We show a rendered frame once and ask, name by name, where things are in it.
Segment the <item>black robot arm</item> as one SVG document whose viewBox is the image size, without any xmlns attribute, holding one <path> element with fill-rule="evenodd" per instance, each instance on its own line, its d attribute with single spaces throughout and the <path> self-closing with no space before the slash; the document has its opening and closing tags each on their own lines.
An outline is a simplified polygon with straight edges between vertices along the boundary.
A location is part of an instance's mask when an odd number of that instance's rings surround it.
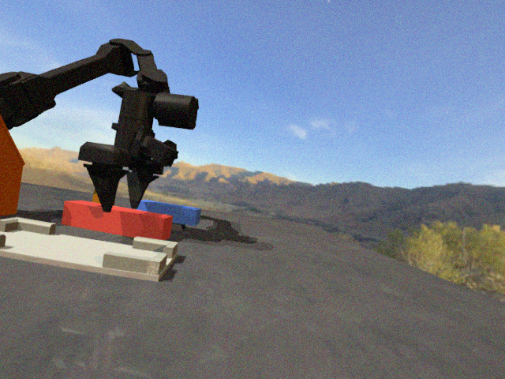
<svg viewBox="0 0 505 379">
<path fill-rule="evenodd" d="M 134 70 L 132 54 L 137 56 L 140 70 Z M 111 39 L 101 45 L 94 56 L 71 62 L 41 74 L 28 72 L 0 73 L 0 114 L 6 128 L 22 126 L 56 105 L 54 98 L 80 84 L 108 73 L 118 76 L 137 75 L 138 87 L 126 82 L 112 88 L 122 98 L 119 118 L 133 118 L 159 126 L 195 129 L 198 99 L 170 93 L 167 75 L 157 69 L 150 50 L 130 39 Z M 154 131 L 146 134 L 146 126 L 139 129 L 130 153 L 143 154 L 157 164 L 171 167 L 178 158 L 177 145 L 170 140 L 159 141 Z"/>
</svg>

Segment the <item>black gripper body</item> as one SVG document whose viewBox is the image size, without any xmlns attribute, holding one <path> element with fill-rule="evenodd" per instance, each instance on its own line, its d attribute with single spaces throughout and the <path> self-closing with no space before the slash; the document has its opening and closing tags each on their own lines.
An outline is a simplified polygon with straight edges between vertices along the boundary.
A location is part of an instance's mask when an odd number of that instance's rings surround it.
<svg viewBox="0 0 505 379">
<path fill-rule="evenodd" d="M 130 150 L 139 129 L 146 126 L 150 134 L 152 125 L 133 118 L 121 117 L 118 123 L 112 122 L 111 129 L 116 130 L 114 145 L 85 142 L 79 151 L 79 160 L 103 167 L 122 169 L 128 167 L 132 173 L 163 174 L 164 166 L 143 154 L 131 154 Z"/>
</svg>

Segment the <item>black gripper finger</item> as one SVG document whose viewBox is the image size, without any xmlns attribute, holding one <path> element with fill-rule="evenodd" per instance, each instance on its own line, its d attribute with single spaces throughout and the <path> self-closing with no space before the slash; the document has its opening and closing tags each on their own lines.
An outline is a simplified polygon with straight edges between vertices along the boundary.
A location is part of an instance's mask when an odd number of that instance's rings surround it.
<svg viewBox="0 0 505 379">
<path fill-rule="evenodd" d="M 148 184 L 160 176 L 142 173 L 126 174 L 131 208 L 137 208 L 148 188 Z"/>
<path fill-rule="evenodd" d="M 116 197 L 119 180 L 129 173 L 127 170 L 84 164 L 95 186 L 95 191 L 104 212 L 110 212 Z"/>
</svg>

